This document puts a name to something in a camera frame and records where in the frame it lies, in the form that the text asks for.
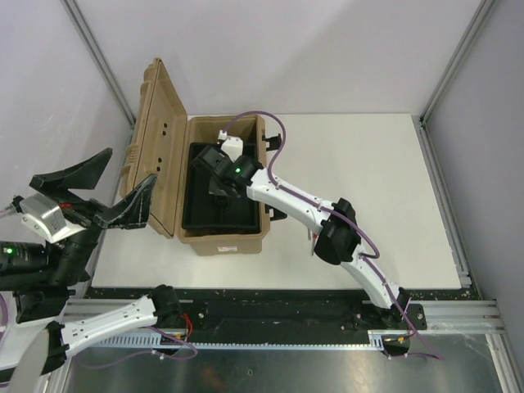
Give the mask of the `black tool box tray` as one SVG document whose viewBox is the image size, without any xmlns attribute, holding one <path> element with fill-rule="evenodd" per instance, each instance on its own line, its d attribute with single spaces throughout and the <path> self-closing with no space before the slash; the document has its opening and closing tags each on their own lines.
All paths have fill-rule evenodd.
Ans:
<svg viewBox="0 0 524 393">
<path fill-rule="evenodd" d="M 209 145 L 193 142 L 189 147 L 182 228 L 213 234 L 258 233 L 260 204 L 246 196 L 246 189 L 240 189 L 235 196 L 216 195 L 210 191 L 212 178 L 192 163 Z"/>
</svg>

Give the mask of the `tan plastic tool box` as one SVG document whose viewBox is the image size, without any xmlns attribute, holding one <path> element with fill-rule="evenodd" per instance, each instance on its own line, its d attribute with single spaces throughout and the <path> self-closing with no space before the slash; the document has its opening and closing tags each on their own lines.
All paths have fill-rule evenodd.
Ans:
<svg viewBox="0 0 524 393">
<path fill-rule="evenodd" d="M 269 207 L 260 204 L 261 230 L 254 234 L 213 234 L 182 228 L 188 153 L 193 142 L 218 142 L 220 130 L 243 142 L 245 155 L 267 162 L 275 138 L 265 136 L 261 115 L 239 120 L 232 115 L 190 118 L 170 79 L 164 62 L 156 57 L 145 69 L 140 88 L 138 119 L 121 170 L 120 195 L 128 195 L 150 174 L 156 174 L 149 225 L 160 235 L 189 245 L 199 256 L 259 254 L 270 230 Z"/>
</svg>

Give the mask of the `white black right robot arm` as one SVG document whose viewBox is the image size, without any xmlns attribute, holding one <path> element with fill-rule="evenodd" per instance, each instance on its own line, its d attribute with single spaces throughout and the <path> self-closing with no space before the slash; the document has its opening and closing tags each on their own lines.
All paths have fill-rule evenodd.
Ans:
<svg viewBox="0 0 524 393">
<path fill-rule="evenodd" d="M 221 192 L 266 204 L 306 226 L 316 236 L 313 253 L 328 264 L 342 267 L 360 284 L 377 307 L 378 320 L 384 327 L 397 328 L 408 321 L 406 291 L 377 265 L 380 251 L 358 226 L 349 201 L 329 201 L 308 194 L 275 176 L 271 166 L 244 155 L 232 160 L 214 146 L 205 147 L 192 166 L 213 179 Z"/>
</svg>

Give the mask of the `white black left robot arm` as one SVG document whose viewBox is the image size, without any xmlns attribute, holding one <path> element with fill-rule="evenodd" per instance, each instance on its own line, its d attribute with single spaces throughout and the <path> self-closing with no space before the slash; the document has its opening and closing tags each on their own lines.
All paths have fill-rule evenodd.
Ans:
<svg viewBox="0 0 524 393">
<path fill-rule="evenodd" d="M 147 226 L 157 177 L 141 181 L 121 201 L 106 206 L 84 200 L 78 190 L 93 190 L 113 151 L 106 148 L 69 168 L 36 174 L 29 185 L 32 196 L 14 196 L 2 216 L 18 214 L 43 243 L 1 243 L 1 289 L 12 293 L 16 315 L 1 339 L 1 383 L 6 385 L 30 342 L 47 332 L 49 342 L 43 373 L 90 345 L 134 328 L 169 328 L 181 317 L 182 307 L 171 286 L 160 285 L 116 311 L 63 323 L 58 317 L 75 294 L 74 286 L 89 280 L 87 263 L 101 235 L 109 229 Z"/>
</svg>

